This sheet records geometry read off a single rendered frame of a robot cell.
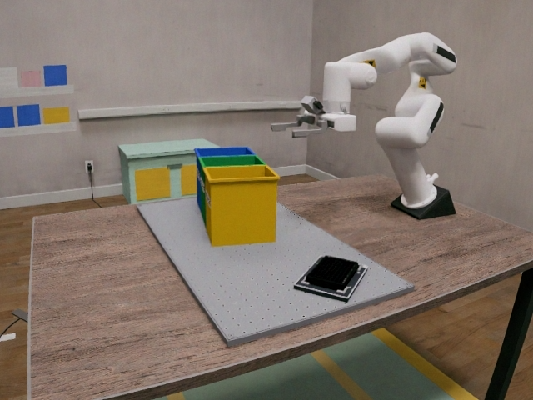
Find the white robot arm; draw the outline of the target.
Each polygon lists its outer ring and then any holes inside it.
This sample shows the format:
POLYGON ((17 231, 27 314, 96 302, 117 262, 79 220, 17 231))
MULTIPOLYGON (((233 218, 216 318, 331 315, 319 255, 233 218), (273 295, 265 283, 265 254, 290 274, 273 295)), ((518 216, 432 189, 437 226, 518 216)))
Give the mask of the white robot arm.
POLYGON ((426 175, 417 149, 428 143, 443 117, 443 102, 434 95, 427 76, 455 71, 456 55, 449 47, 424 32, 399 37, 382 47, 329 62, 324 70, 323 104, 310 96, 305 96, 300 104, 315 115, 349 112, 351 88, 369 89, 376 83, 377 75, 392 73, 407 63, 411 85, 396 105, 396 116, 380 120, 375 135, 403 192, 403 206, 417 209, 436 197, 432 184, 438 175, 426 175))

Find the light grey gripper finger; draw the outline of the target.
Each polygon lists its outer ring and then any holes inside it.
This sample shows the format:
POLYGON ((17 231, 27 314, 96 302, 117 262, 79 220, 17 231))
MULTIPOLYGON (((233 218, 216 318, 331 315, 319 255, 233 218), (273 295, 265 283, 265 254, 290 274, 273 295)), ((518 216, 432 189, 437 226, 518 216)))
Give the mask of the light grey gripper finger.
POLYGON ((312 115, 297 115, 296 116, 296 122, 292 123, 273 123, 271 124, 271 129, 273 132, 275 131, 286 131, 286 128, 288 127, 300 127, 302 125, 302 122, 314 124, 315 123, 315 117, 312 115))
POLYGON ((317 126, 320 127, 319 129, 310 129, 310 130, 292 130, 292 137, 299 137, 299 138, 305 138, 305 136, 309 136, 309 134, 315 134, 315 133, 325 133, 328 127, 326 118, 319 117, 319 120, 317 121, 317 126))

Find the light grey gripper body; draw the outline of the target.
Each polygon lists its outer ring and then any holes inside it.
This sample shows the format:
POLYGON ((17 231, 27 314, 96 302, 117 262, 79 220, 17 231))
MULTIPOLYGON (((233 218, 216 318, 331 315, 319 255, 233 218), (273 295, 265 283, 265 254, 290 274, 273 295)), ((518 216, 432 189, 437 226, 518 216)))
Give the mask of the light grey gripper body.
POLYGON ((356 130, 356 116, 349 115, 348 113, 349 112, 319 112, 319 114, 315 115, 308 113, 306 110, 305 116, 308 114, 315 117, 315 123, 312 124, 314 126, 317 125, 317 120, 319 120, 319 118, 326 118, 329 120, 329 122, 327 122, 327 124, 329 124, 327 129, 337 132, 353 132, 356 130))

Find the yellow recycle bin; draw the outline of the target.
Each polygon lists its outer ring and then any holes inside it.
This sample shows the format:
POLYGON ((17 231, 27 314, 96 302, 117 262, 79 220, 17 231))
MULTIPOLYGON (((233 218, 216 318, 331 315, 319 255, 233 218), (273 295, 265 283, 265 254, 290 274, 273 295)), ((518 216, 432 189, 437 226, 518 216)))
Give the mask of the yellow recycle bin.
POLYGON ((269 166, 204 167, 203 171, 212 247, 276 241, 280 177, 269 166))

